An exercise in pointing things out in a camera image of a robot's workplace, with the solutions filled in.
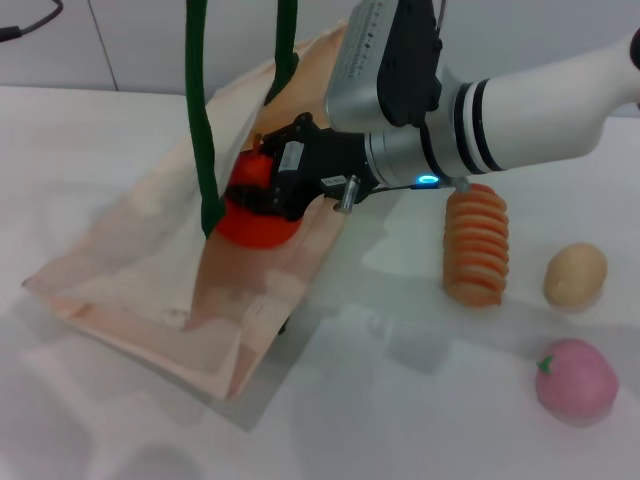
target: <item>white table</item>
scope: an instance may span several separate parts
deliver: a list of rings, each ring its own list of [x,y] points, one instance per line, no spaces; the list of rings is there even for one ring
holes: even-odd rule
[[[468,312],[438,277],[448,192],[356,208],[241,401],[224,406],[63,326],[20,282],[60,254],[187,130],[180,97],[0,89],[0,478],[539,480],[640,471],[640,120],[582,160],[486,176],[507,201],[502,308]],[[577,317],[542,293],[548,259],[610,261]],[[551,338],[601,348],[622,389],[607,419],[537,404]]]

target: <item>green stem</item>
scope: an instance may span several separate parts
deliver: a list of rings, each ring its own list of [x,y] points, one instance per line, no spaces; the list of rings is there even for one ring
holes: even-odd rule
[[[271,103],[287,86],[298,67],[298,54],[293,51],[296,40],[298,0],[278,0],[278,25],[276,29],[276,74],[264,102]]]
[[[224,215],[214,171],[215,148],[204,96],[204,29],[207,0],[187,0],[185,83],[187,110],[198,184],[202,195],[202,230],[208,237]]]
[[[544,360],[542,360],[541,362],[536,363],[536,365],[538,366],[538,368],[540,369],[540,371],[542,373],[545,373],[547,375],[551,375],[551,362],[553,361],[553,355],[549,355],[547,357],[545,357]]]

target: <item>red object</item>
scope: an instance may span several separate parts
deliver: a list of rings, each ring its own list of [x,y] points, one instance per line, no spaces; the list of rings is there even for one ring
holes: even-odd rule
[[[268,188],[273,159],[255,151],[242,152],[231,173],[229,185],[256,185]],[[256,215],[225,198],[226,215],[216,232],[245,248],[267,250],[286,243],[298,231],[302,219],[288,222],[271,215]]]

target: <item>blue led light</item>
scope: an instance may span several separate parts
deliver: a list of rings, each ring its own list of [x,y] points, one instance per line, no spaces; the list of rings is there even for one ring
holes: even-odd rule
[[[440,179],[435,175],[420,175],[418,177],[418,183],[423,185],[433,185],[434,183],[438,183]]]

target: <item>brown paper bag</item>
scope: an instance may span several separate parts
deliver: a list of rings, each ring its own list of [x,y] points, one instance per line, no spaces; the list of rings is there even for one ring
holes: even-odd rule
[[[298,48],[296,75],[263,108],[273,62],[219,90],[207,106],[224,191],[241,149],[305,111],[326,126],[323,96],[344,26]],[[282,247],[240,248],[200,229],[185,137],[66,255],[25,282],[73,326],[219,398],[237,395],[300,303],[343,225],[317,199]]]

